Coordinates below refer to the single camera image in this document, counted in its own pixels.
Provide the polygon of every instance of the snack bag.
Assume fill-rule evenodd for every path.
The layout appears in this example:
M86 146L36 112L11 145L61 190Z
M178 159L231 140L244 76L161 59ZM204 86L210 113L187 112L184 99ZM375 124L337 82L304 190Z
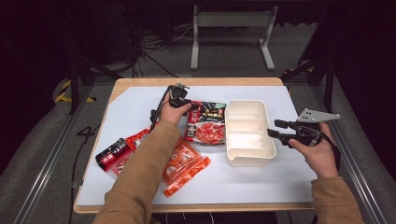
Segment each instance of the snack bag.
M172 196L209 164L208 157L202 157L187 141L180 138L163 170L163 181L167 186L163 194L166 197Z
M110 147L103 150L95 156L96 162L104 170L107 171L112 163L120 158L124 153L131 151L125 143L125 139L120 138L117 142Z
M132 150L132 152L135 152L137 147L145 140L145 138L149 135L149 129L150 126L147 128L143 129L137 134L134 134L132 136L129 136L125 139L126 144L128 144L128 147Z
M188 114L185 139L204 145L224 144L224 111L226 104L192 101L196 109Z
M134 153L131 150L124 152L120 157L118 157L108 168L108 172L111 171L113 175L116 177L121 173L124 168L126 162Z

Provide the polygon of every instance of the hand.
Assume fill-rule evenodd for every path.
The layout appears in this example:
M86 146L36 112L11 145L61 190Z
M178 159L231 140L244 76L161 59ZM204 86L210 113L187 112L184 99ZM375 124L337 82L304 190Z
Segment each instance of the hand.
M163 99L163 108L161 109L160 120L167 120L175 125L178 125L180 122L181 116L186 113L190 108L191 104L183 105L179 108L173 108L169 104L169 92L166 93L165 98Z
M320 122L319 126L320 131L332 140L329 126L324 122ZM308 147L295 139L290 139L289 144L303 154L306 163L318 178L338 176L332 145L323 138L314 147Z

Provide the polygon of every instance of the red food package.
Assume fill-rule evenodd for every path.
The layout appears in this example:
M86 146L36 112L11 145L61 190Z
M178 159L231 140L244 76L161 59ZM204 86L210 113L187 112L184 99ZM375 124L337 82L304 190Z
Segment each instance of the red food package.
M163 181L167 186L163 194L166 197L172 196L209 164L208 157L202 157L187 141L180 138L163 169Z
M131 135L127 138L125 138L125 142L128 145L128 147L132 150L132 152L135 152L137 147L145 140L145 138L149 135L149 129L150 126L147 128L143 129L137 134Z
M117 142L112 144L110 147L103 150L101 153L95 156L96 162L104 170L108 168L124 153L131 151L128 145L125 143L125 139L120 138Z
M134 153L131 150L124 152L118 157L113 163L111 163L108 171L111 171L114 175L118 176L124 168L126 162Z
M224 110L226 104L192 101L197 105L190 110L185 139L204 145L224 144Z

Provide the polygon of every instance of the white plastic container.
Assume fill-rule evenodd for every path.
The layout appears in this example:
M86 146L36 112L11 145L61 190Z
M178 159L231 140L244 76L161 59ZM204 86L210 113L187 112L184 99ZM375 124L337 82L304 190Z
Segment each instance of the white plastic container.
M259 100L231 101L225 110L227 159L231 166L265 166L276 155L267 134L265 104Z

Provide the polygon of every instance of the sleeve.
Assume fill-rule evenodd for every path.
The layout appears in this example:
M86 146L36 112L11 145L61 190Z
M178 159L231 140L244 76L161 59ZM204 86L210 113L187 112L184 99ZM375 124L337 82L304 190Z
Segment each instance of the sleeve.
M93 223L149 223L163 168L179 138L174 124L160 121L122 169Z
M313 180L312 197L319 224L363 223L358 203L341 176Z

